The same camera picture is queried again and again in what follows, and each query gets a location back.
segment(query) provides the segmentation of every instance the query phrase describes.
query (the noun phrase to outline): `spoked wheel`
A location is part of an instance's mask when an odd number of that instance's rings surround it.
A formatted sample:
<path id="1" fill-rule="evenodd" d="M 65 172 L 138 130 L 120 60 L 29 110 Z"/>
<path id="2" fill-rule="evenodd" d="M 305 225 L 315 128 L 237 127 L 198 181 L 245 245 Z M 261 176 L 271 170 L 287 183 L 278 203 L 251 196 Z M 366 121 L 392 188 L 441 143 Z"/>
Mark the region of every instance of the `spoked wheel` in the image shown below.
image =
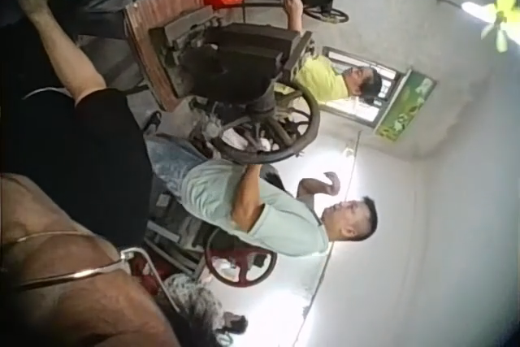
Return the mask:
<path id="1" fill-rule="evenodd" d="M 249 288 L 255 284 L 259 284 L 266 280 L 269 275 L 273 272 L 278 260 L 278 255 L 268 249 L 258 247 L 245 247 L 239 249 L 214 249 L 214 241 L 218 234 L 222 234 L 223 231 L 215 229 L 210 235 L 206 248 L 204 251 L 204 257 L 206 260 L 206 266 L 214 277 L 233 288 Z M 254 263 L 254 258 L 258 255 L 265 255 L 269 259 L 267 265 L 260 269 L 258 272 L 255 269 L 258 267 L 251 267 Z M 237 270 L 237 275 L 233 279 L 232 277 L 226 276 L 215 266 L 215 259 L 227 260 L 232 268 Z"/>
<path id="2" fill-rule="evenodd" d="M 223 126 L 221 137 L 211 141 L 223 157 L 242 164 L 276 163 L 299 154 L 314 141 L 320 117 L 310 91 L 294 85 L 276 92 L 275 100 L 273 115 L 261 119 L 245 115 Z M 228 142 L 230 129 L 240 145 Z"/>
<path id="3" fill-rule="evenodd" d="M 326 10 L 322 7 L 307 7 L 303 10 L 303 13 L 310 18 L 327 22 L 328 24 L 344 24 L 345 22 L 349 22 L 350 19 L 348 14 L 336 8 Z"/>

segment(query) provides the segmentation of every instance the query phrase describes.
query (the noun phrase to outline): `green sign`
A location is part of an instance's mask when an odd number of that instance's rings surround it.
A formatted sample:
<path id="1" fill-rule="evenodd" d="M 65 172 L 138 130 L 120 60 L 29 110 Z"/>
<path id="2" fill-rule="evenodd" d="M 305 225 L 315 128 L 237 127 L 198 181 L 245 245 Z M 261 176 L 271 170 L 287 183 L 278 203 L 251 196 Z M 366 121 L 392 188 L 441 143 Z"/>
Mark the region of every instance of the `green sign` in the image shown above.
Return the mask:
<path id="1" fill-rule="evenodd" d="M 401 90 L 375 129 L 375 134 L 390 141 L 397 141 L 414 120 L 430 96 L 436 83 L 422 73 L 410 71 Z"/>

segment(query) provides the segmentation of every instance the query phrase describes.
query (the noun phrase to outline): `short black hair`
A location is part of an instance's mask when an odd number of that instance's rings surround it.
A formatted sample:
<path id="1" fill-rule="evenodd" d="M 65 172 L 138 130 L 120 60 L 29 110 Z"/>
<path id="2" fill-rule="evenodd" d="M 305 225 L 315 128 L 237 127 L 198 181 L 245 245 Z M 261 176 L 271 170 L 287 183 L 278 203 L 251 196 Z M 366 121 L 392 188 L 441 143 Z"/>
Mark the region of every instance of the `short black hair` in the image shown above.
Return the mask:
<path id="1" fill-rule="evenodd" d="M 368 224 L 370 225 L 370 227 L 368 228 L 368 232 L 356 236 L 350 239 L 350 241 L 364 241 L 368 239 L 370 236 L 372 236 L 374 232 L 377 230 L 377 210 L 375 209 L 375 202 L 370 197 L 363 197 L 362 200 L 369 211 Z"/>
<path id="2" fill-rule="evenodd" d="M 180 313 L 170 305 L 165 297 L 157 296 L 156 303 L 171 325 L 177 340 L 183 347 L 223 347 L 218 331 L 213 329 L 216 313 L 206 309 L 197 310 L 196 299 L 190 298 Z"/>
<path id="3" fill-rule="evenodd" d="M 361 99 L 369 105 L 374 103 L 374 98 L 379 95 L 383 87 L 383 78 L 381 78 L 379 72 L 374 67 L 370 67 L 370 69 L 373 76 L 364 80 L 359 86 Z"/>
<path id="4" fill-rule="evenodd" d="M 221 332 L 232 333 L 233 335 L 244 335 L 247 331 L 248 321 L 245 316 L 241 316 L 237 320 L 230 321 L 229 327 L 223 327 L 220 329 Z"/>

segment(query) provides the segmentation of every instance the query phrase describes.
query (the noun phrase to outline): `ear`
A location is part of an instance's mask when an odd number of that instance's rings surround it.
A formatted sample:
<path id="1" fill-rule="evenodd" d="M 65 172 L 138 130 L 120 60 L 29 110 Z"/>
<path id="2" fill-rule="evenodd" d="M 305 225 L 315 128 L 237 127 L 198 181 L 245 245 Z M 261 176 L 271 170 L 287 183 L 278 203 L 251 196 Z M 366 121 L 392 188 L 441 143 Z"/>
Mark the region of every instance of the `ear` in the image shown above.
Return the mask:
<path id="1" fill-rule="evenodd" d="M 346 227 L 342 227 L 341 228 L 341 236 L 344 237 L 345 239 L 352 239 L 353 237 L 355 237 L 356 235 L 358 234 L 358 232 L 356 232 L 356 230 L 350 226 L 346 226 Z"/>

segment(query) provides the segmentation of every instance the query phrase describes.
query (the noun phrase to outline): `window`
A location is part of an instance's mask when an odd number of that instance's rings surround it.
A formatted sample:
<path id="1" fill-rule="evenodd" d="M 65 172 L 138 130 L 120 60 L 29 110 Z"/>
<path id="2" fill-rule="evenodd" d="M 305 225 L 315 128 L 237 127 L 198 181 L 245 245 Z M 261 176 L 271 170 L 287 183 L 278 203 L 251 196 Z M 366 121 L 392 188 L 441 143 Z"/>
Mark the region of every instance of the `window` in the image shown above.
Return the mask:
<path id="1" fill-rule="evenodd" d="M 339 73 L 346 71 L 350 67 L 373 67 L 381 75 L 383 86 L 379 96 L 374 99 L 372 104 L 367 104 L 357 98 L 347 98 L 327 102 L 322 106 L 322 109 L 325 111 L 346 116 L 353 121 L 374 128 L 392 100 L 392 95 L 396 92 L 396 87 L 402 78 L 402 74 L 388 67 L 360 59 L 328 46 L 323 48 L 323 55 L 327 56 L 334 63 L 334 68 Z"/>

